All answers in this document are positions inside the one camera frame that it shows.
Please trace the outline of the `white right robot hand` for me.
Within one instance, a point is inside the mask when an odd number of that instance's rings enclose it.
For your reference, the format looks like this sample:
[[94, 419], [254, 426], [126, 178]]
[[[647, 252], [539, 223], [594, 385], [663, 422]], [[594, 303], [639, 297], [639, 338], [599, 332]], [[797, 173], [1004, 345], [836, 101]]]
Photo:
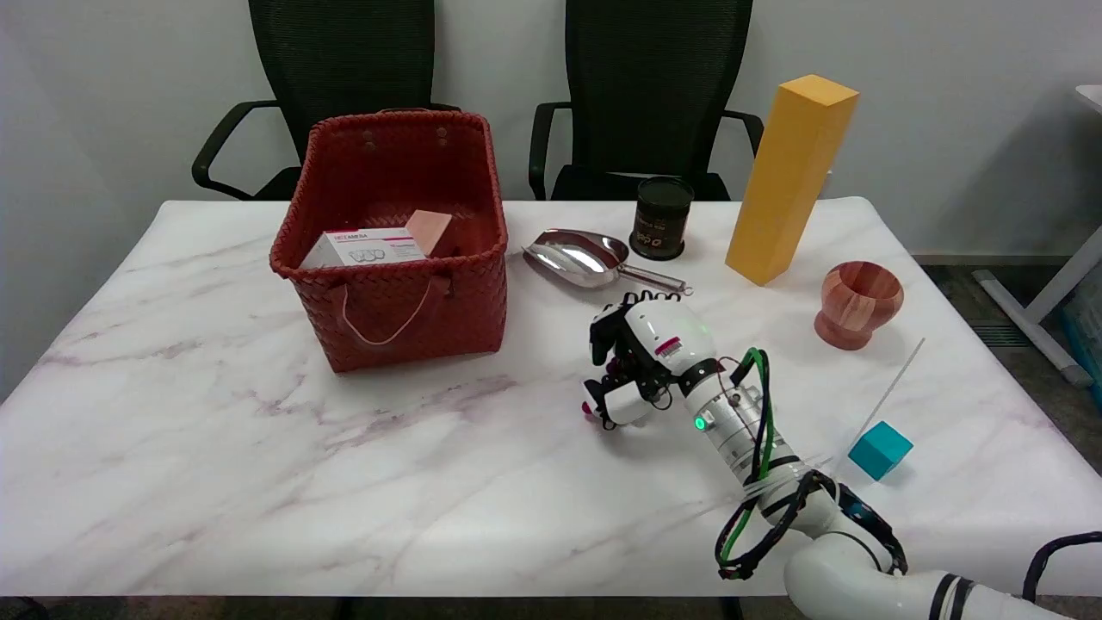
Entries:
[[606, 431], [665, 411], [676, 392], [689, 398], [723, 369], [711, 331], [680, 294], [624, 294], [591, 320], [588, 350], [603, 376], [583, 381], [581, 409]]

